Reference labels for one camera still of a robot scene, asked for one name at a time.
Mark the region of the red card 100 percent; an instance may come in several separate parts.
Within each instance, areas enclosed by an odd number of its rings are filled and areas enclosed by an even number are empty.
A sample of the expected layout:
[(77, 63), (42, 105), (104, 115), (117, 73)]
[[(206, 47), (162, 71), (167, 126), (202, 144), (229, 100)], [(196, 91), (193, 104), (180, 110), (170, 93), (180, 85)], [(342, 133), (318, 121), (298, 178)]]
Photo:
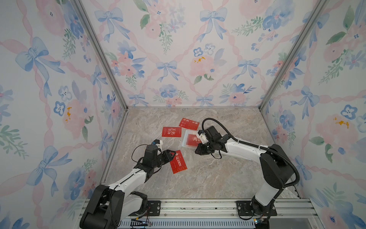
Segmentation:
[(170, 165), (171, 165), (173, 174), (187, 170), (187, 165), (185, 163), (184, 157), (180, 150), (176, 151), (174, 159), (170, 162)]

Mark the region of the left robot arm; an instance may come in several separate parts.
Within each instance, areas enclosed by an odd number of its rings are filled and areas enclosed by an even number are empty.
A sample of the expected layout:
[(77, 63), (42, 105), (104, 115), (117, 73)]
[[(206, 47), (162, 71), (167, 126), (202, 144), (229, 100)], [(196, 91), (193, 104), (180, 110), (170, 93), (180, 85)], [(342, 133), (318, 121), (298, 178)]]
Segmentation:
[(110, 185), (96, 187), (80, 220), (81, 229), (117, 229), (127, 216), (148, 212), (147, 195), (136, 189), (172, 162), (177, 152), (162, 150), (159, 140), (144, 146), (144, 156), (128, 175)]

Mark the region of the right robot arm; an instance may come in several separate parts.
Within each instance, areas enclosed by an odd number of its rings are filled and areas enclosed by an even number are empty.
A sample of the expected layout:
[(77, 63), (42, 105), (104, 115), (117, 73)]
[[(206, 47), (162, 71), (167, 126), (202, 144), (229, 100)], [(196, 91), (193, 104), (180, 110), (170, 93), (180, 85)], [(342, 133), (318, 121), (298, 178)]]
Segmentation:
[(275, 200), (284, 189), (300, 181), (300, 174), (284, 150), (276, 144), (264, 146), (234, 137), (218, 120), (211, 118), (224, 131), (220, 134), (214, 126), (202, 127), (197, 136), (201, 140), (195, 153), (200, 156), (211, 155), (215, 159), (230, 156), (249, 160), (261, 166), (264, 183), (249, 203), (253, 217), (270, 218)]

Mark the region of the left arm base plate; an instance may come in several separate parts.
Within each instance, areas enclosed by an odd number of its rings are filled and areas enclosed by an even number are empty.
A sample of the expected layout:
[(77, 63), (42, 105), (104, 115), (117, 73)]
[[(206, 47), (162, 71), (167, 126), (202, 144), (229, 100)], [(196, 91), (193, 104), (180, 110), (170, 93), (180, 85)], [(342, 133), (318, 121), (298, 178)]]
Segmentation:
[(161, 201), (159, 200), (148, 200), (147, 202), (143, 202), (141, 208), (134, 212), (135, 216), (160, 216), (161, 212)]

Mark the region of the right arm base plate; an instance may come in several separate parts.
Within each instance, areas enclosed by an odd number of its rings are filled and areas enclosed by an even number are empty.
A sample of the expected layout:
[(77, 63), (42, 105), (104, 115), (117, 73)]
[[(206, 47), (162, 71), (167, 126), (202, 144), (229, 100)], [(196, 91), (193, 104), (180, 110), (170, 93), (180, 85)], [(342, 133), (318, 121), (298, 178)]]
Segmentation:
[(267, 206), (261, 205), (256, 200), (238, 200), (235, 204), (240, 217), (277, 216), (273, 200)]

